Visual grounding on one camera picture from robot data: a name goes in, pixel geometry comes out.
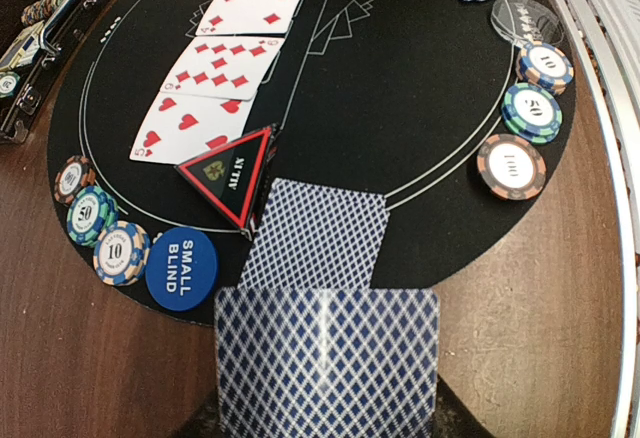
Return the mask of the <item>blue playing card deck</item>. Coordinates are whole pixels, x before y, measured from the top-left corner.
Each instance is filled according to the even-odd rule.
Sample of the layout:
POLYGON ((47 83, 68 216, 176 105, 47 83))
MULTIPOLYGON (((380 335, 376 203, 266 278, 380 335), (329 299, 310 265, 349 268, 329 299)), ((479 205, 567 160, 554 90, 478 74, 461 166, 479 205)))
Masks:
POLYGON ((219 290, 223 432, 430 436, 439 317, 429 289, 219 290))

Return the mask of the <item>clear round dealer button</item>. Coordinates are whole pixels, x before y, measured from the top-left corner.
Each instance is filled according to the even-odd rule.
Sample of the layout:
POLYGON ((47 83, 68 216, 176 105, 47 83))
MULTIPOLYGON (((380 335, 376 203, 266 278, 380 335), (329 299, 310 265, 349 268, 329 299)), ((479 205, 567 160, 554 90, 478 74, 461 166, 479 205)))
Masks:
POLYGON ((564 40, 560 19, 535 0, 495 0, 490 21, 497 34, 517 48, 533 41, 558 46, 564 40))

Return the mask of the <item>red black chips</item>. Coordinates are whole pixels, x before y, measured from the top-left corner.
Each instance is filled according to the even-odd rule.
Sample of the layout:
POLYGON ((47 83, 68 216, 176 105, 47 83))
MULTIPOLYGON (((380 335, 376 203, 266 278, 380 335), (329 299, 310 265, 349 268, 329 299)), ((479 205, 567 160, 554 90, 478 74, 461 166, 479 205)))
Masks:
POLYGON ((70 205, 84 188, 96 181, 96 171, 90 159, 81 155, 69 157, 56 175, 53 186, 54 199, 70 205))
POLYGON ((546 164, 526 140, 512 134, 494 134, 480 146, 476 166, 490 191, 505 200, 532 199, 546 183, 546 164))

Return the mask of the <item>green chips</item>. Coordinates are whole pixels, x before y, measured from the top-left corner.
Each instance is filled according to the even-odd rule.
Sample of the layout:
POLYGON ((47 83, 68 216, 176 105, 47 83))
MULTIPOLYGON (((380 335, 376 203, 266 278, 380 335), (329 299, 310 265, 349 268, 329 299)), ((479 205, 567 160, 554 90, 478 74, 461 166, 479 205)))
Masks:
POLYGON ((555 98, 528 82, 516 83, 507 89, 501 113, 512 133, 534 144, 553 141, 563 122, 563 113, 555 98))
POLYGON ((119 219, 115 199, 99 186, 82 189, 66 218, 67 233, 80 246, 94 247, 102 231, 119 219))

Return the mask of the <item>red triangle all-in marker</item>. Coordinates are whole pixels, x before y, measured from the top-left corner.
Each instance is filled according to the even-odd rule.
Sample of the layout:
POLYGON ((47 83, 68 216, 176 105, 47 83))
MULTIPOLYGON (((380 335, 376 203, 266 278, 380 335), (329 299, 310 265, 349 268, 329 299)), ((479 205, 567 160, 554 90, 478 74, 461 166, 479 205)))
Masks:
POLYGON ((276 123, 192 157, 175 166, 239 233, 251 240, 256 232, 254 205, 267 163, 279 135, 276 123))

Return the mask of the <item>white blue chips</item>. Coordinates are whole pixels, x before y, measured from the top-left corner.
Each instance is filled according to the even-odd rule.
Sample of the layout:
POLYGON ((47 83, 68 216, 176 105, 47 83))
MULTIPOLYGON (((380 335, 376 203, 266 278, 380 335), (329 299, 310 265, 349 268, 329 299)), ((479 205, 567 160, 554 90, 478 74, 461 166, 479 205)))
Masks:
POLYGON ((527 42, 516 64, 519 77, 554 96, 564 93, 574 78, 574 67, 556 46, 541 41, 527 42))
POLYGON ((150 250, 149 235, 140 225, 117 221, 100 234, 93 267, 103 283, 129 286, 143 275, 150 250))

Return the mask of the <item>five of hearts card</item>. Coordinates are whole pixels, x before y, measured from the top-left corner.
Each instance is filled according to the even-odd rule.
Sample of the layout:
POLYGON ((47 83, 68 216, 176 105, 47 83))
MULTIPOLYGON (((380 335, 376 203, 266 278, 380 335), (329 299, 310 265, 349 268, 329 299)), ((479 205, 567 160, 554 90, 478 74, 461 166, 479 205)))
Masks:
POLYGON ((253 102, 160 92, 132 146, 134 161, 179 164, 243 134, 253 102))

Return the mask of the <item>blue small blind button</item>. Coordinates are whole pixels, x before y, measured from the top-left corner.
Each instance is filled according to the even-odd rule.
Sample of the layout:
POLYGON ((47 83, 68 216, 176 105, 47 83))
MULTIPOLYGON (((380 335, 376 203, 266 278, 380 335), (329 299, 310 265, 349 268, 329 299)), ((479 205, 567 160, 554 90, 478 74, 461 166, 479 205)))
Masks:
POLYGON ((163 308, 189 311, 213 290, 219 271, 216 248, 203 232, 176 227, 152 245, 145 280, 152 298, 163 308))

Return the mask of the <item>nine of diamonds card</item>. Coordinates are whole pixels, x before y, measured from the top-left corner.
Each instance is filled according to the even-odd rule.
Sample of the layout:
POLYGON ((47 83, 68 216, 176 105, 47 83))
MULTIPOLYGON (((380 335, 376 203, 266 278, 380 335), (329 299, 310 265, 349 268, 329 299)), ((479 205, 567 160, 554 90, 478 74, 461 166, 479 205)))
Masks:
POLYGON ((200 36, 184 49, 160 90, 246 101, 254 97, 285 40, 261 36, 200 36))

